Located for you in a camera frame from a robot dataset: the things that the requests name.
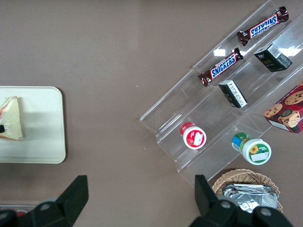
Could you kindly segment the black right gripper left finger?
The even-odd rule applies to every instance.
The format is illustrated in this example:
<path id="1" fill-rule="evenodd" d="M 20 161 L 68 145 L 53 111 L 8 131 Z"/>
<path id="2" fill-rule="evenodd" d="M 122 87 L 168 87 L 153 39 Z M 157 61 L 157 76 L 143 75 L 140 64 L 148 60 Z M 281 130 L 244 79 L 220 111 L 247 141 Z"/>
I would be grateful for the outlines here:
<path id="1" fill-rule="evenodd" d="M 18 216 L 12 209 L 0 211 L 2 227 L 72 227 L 89 200 L 88 178 L 79 175 L 55 200 L 37 205 Z"/>

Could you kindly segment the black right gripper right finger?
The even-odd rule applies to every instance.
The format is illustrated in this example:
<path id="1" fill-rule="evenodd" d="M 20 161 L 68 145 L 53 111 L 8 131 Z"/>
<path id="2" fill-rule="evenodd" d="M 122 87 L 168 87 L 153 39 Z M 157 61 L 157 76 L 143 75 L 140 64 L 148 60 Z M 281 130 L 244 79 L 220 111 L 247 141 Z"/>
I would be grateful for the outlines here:
<path id="1" fill-rule="evenodd" d="M 204 175 L 195 176 L 195 200 L 200 212 L 192 227 L 291 227 L 280 211 L 256 207 L 252 213 L 243 211 L 228 200 L 215 195 Z"/>

